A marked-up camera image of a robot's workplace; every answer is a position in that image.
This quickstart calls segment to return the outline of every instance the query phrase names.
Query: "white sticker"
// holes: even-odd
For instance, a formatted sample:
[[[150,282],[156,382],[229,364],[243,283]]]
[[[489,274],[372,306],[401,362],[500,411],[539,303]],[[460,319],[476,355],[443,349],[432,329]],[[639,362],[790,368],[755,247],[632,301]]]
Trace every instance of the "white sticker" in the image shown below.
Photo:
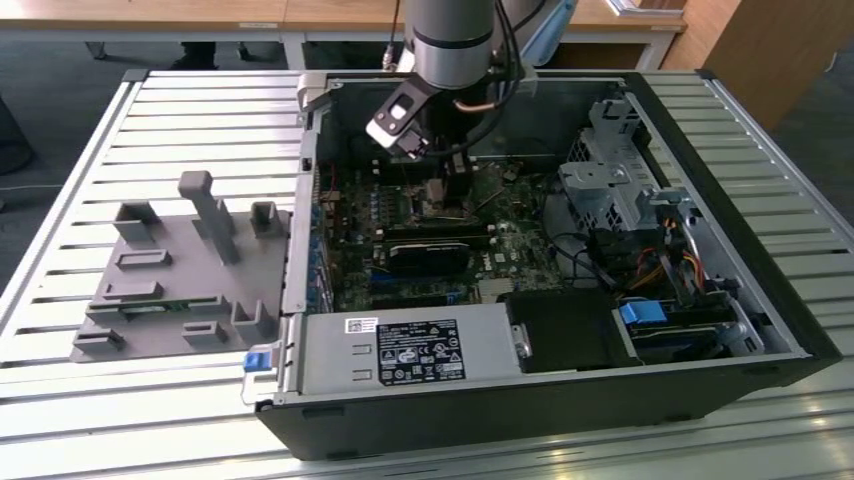
[[[277,23],[267,22],[240,22],[240,28],[279,28]]]
[[[348,318],[344,320],[344,333],[373,333],[376,332],[376,317]]]

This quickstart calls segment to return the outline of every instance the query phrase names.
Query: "floor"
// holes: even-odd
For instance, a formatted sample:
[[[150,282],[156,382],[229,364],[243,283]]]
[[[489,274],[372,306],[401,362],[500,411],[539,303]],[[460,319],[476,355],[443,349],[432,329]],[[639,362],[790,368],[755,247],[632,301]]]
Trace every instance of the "floor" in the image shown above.
[[[381,46],[313,47],[315,68],[376,68]],[[181,49],[172,43],[110,43],[109,58],[94,61],[82,44],[0,43],[0,95],[37,152],[20,171],[0,176],[0,290],[38,229],[58,187],[82,151],[128,68],[168,68]],[[236,44],[218,45],[220,69],[287,68],[275,44],[249,44],[259,56],[243,62]],[[774,133],[792,160],[854,222],[854,44],[839,52],[831,72],[815,82]],[[6,187],[42,188],[4,191]]]

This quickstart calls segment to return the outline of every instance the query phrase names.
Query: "motherboard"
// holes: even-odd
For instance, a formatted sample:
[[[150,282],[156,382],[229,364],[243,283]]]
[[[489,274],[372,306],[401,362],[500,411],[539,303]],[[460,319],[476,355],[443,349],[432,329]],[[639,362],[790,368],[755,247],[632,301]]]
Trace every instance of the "motherboard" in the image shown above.
[[[495,303],[564,284],[541,226],[541,173],[497,158],[471,163],[456,201],[405,159],[324,175],[333,310]]]

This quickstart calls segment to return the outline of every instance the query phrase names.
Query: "blue latch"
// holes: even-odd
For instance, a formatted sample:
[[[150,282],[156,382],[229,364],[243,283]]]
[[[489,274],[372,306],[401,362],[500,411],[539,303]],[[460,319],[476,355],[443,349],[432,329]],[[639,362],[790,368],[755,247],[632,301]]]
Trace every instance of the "blue latch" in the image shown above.
[[[619,314],[623,317],[625,325],[633,323],[661,323],[667,321],[661,304],[653,300],[628,302],[619,307]]]
[[[243,371],[255,373],[267,370],[272,370],[272,352],[248,352],[243,359]]]

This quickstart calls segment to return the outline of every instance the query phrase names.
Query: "metal workbench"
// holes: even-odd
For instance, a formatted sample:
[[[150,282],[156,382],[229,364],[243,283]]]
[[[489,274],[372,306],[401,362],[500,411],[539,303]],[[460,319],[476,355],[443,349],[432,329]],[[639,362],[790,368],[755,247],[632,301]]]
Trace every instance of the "metal workbench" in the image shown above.
[[[854,468],[854,232],[716,81],[692,73],[647,80],[846,355],[800,383],[699,421],[303,463],[241,403],[241,353],[69,363],[118,202],[189,213],[176,184],[192,168],[210,171],[232,212],[260,199],[289,208],[296,80],[281,71],[153,72],[118,87],[0,299],[1,478],[743,479]]]

